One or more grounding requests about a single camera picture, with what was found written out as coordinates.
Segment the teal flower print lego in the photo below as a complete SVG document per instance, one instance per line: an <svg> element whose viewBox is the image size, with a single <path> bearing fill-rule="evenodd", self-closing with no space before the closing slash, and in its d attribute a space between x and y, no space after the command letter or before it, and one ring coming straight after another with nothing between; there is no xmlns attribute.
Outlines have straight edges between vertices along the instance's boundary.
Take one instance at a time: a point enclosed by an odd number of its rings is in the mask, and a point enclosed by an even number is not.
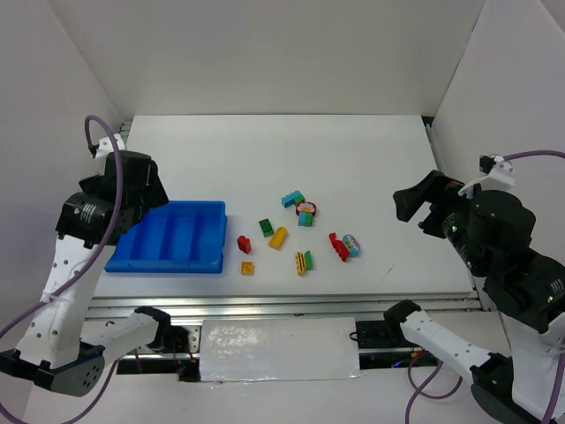
<svg viewBox="0 0 565 424"><path fill-rule="evenodd" d="M357 239L351 234L345 234L342 238L342 242L347 247L348 251L350 252L351 257L357 257L360 253L361 246L358 243Z"/></svg>

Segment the red stepped lego piece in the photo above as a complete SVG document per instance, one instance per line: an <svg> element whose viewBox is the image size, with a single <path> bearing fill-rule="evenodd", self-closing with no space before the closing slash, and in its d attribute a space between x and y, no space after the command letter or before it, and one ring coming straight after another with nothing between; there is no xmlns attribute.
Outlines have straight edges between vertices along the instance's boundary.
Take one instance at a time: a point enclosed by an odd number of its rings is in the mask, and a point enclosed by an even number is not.
<svg viewBox="0 0 565 424"><path fill-rule="evenodd" d="M350 257L350 250L347 246L343 243L341 239L339 239L334 232L328 234L330 243L334 248L335 252L339 256L342 261L347 261Z"/></svg>

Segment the teal green number lego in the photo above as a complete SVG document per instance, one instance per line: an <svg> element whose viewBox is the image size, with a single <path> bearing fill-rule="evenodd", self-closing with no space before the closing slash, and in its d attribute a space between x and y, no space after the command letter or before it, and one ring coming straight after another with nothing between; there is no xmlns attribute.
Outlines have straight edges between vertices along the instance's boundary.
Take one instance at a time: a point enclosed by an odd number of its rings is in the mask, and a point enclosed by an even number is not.
<svg viewBox="0 0 565 424"><path fill-rule="evenodd" d="M303 227L311 227L313 225L313 214L300 212L298 215L298 225Z"/></svg>

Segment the green curved lego piece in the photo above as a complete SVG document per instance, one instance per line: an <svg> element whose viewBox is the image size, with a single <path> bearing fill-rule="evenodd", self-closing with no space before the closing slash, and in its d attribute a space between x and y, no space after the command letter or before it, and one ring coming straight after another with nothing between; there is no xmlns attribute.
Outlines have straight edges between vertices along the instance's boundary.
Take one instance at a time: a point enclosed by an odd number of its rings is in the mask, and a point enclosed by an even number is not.
<svg viewBox="0 0 565 424"><path fill-rule="evenodd" d="M306 270L311 270L313 268L313 257L312 257L312 253L310 251L306 251L304 253L304 258L305 258L305 269Z"/></svg>

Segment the yellow black striped lego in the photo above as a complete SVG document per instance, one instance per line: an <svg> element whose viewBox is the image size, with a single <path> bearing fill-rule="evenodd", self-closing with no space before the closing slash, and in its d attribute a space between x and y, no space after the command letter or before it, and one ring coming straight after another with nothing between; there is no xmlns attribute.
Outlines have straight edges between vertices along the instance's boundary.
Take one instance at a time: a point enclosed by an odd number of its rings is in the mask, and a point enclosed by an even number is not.
<svg viewBox="0 0 565 424"><path fill-rule="evenodd" d="M303 253L296 252L295 263L298 275L302 276L306 272L305 256Z"/></svg>

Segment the red square lego brick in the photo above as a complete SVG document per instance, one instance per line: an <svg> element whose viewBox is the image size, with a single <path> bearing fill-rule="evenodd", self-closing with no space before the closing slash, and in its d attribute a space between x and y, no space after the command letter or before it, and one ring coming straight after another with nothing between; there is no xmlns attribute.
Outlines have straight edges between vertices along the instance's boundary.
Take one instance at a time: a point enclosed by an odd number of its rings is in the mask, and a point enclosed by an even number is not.
<svg viewBox="0 0 565 424"><path fill-rule="evenodd" d="M249 254L252 251L251 240L245 235L240 235L237 238L237 246L244 254Z"/></svg>

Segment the yellow long lego brick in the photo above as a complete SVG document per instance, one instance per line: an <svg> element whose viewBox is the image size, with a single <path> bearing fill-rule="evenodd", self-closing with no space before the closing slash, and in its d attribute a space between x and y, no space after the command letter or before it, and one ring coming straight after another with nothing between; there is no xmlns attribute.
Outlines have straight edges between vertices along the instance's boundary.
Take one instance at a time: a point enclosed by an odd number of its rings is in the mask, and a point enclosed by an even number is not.
<svg viewBox="0 0 565 424"><path fill-rule="evenodd" d="M276 229L274 235L269 241L269 246L274 249L280 249L288 235L288 230L285 227L279 227Z"/></svg>

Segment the green two-stud lego brick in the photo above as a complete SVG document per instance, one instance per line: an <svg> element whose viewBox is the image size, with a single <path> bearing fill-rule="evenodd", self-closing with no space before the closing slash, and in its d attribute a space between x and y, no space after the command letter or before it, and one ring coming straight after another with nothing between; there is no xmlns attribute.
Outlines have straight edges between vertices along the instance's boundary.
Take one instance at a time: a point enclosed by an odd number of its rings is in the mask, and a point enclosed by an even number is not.
<svg viewBox="0 0 565 424"><path fill-rule="evenodd" d="M268 218L259 221L260 229L265 238L272 237L275 233L272 224Z"/></svg>

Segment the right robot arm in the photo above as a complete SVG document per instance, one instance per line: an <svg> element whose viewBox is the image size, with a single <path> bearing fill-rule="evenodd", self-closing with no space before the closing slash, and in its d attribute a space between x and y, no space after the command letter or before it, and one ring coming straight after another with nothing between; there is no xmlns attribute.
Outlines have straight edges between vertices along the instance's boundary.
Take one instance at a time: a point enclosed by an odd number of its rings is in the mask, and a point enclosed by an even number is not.
<svg viewBox="0 0 565 424"><path fill-rule="evenodd" d="M553 423L564 414L564 267L531 248L535 215L513 194L465 187L429 172L393 195L407 222L422 205L427 235L446 239L484 282L508 337L509 356L462 339L410 300L384 314L393 333L430 352L471 386L479 406L501 423Z"/></svg>

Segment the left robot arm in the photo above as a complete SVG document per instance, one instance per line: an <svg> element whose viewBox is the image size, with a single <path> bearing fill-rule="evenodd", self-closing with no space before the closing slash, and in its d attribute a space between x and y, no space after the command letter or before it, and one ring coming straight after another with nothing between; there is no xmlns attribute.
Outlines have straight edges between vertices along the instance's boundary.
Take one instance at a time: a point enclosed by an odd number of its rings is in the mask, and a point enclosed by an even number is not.
<svg viewBox="0 0 565 424"><path fill-rule="evenodd" d="M168 314L138 307L93 335L82 333L95 289L83 276L98 249L116 246L148 211L168 201L149 155L124 151L99 159L102 172L81 180L62 207L52 268L25 335L1 354L3 373L72 397L86 395L103 369L128 352L162 350L170 330Z"/></svg>

